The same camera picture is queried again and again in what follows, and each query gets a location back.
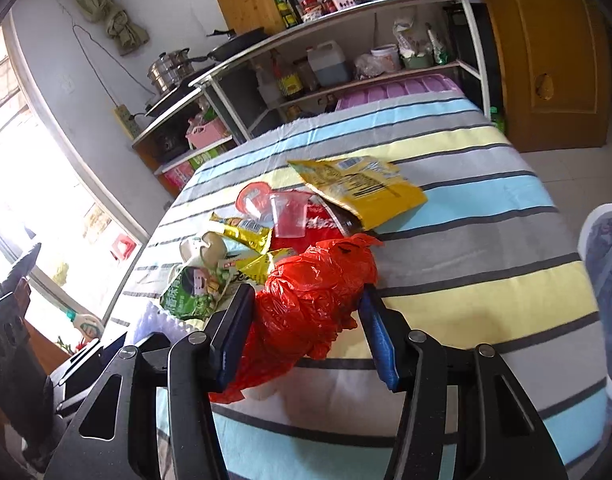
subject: stainless steel pot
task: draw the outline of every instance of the stainless steel pot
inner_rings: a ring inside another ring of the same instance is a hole
[[[148,69],[148,79],[160,95],[166,95],[177,88],[182,80],[195,73],[193,63],[188,59],[190,49],[162,52],[158,60]]]

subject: blue stripe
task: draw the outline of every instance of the blue stripe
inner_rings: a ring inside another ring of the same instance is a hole
[[[230,171],[244,168],[254,162],[259,162],[260,160],[277,155],[278,153],[293,150],[295,148],[302,148],[316,142],[321,142],[322,140],[334,139],[370,128],[385,126],[386,124],[402,123],[420,117],[465,112],[467,110],[479,109],[467,99],[456,99],[448,102],[420,103],[405,107],[388,108],[387,110],[380,110],[374,114],[353,117],[339,123],[320,126],[314,130],[308,130],[307,132],[288,137],[287,139],[278,140],[275,144],[266,146],[255,152],[246,153],[237,158],[226,160],[220,165],[209,168],[206,171],[197,171],[186,189]]]
[[[166,390],[158,388],[158,428],[168,432]],[[606,393],[600,390],[544,421],[562,462],[570,463],[597,444],[604,430]],[[257,480],[339,480],[382,478],[390,448],[324,444],[249,426],[212,414],[229,471]],[[444,446],[440,480],[452,478],[456,446]]]
[[[602,439],[606,419],[606,390],[582,400],[544,421],[561,461],[568,464]]]
[[[535,176],[520,175],[425,192],[428,201],[375,229],[379,234],[439,225],[461,218],[493,216],[506,211],[552,206],[552,200]]]

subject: metal screw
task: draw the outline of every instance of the metal screw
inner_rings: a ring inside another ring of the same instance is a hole
[[[495,355],[495,349],[491,345],[480,345],[480,354],[484,357],[493,357]]]
[[[137,355],[137,348],[135,346],[125,346],[119,351],[119,357],[122,359],[131,359]]]
[[[413,343],[423,343],[426,341],[426,333],[421,330],[411,330],[408,332],[408,339]]]
[[[188,341],[191,345],[201,345],[206,341],[206,334],[204,332],[193,332],[188,336]]]

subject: white bucket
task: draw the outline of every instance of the white bucket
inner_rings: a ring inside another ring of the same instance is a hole
[[[372,49],[371,54],[380,60],[385,72],[393,73],[401,70],[400,51],[396,44],[379,46]]]

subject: cutting board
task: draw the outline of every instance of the cutting board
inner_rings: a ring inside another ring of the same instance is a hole
[[[275,0],[217,0],[228,28],[243,34],[264,27],[267,34],[286,30]]]

